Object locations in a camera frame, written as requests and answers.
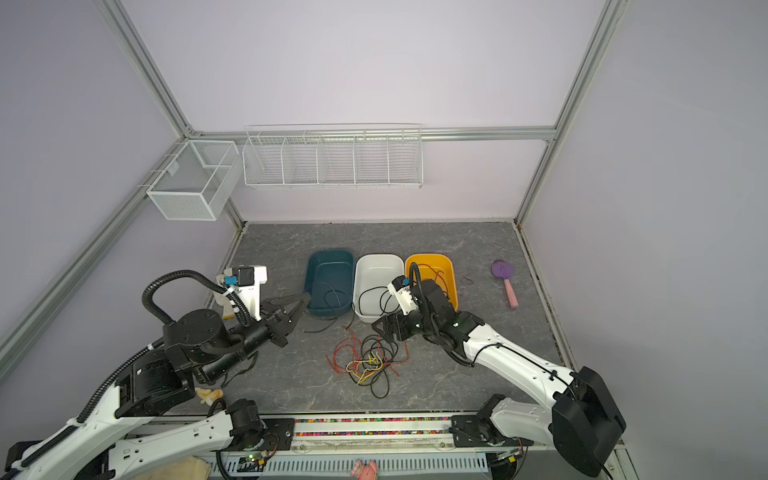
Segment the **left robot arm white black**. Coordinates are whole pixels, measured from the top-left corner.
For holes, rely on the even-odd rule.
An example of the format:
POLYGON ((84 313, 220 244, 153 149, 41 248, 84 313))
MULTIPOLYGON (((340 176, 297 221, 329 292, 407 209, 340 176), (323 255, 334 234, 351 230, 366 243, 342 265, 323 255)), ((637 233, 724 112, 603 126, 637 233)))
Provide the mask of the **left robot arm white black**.
POLYGON ((277 451, 292 428, 273 430, 253 400, 214 401, 208 417, 173 430, 132 438, 131 432, 213 385, 243 361, 254 361, 267 342, 287 343, 311 296, 279 297, 249 310, 238 284, 220 285, 194 270, 177 270, 151 282, 142 304, 163 325, 160 339, 123 362, 97 388, 83 410, 49 438, 13 445, 6 479, 119 479, 205 451, 277 451), (190 278, 226 298, 237 326, 228 328, 212 309, 175 320, 154 301, 156 291, 190 278))

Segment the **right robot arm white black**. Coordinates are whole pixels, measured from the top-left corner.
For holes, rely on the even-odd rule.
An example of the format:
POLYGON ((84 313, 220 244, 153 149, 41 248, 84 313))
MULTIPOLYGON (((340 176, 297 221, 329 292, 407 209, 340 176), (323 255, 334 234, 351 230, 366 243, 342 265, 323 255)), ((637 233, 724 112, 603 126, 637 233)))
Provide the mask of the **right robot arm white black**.
POLYGON ((372 327, 386 341, 420 336, 456 363, 482 366, 531 398, 523 404, 494 394, 473 415, 455 415, 457 447, 550 445, 575 470, 596 478, 626 430, 607 385, 594 370, 574 371, 505 338, 478 316, 453 307, 433 280, 395 278, 387 287, 395 311, 372 327))

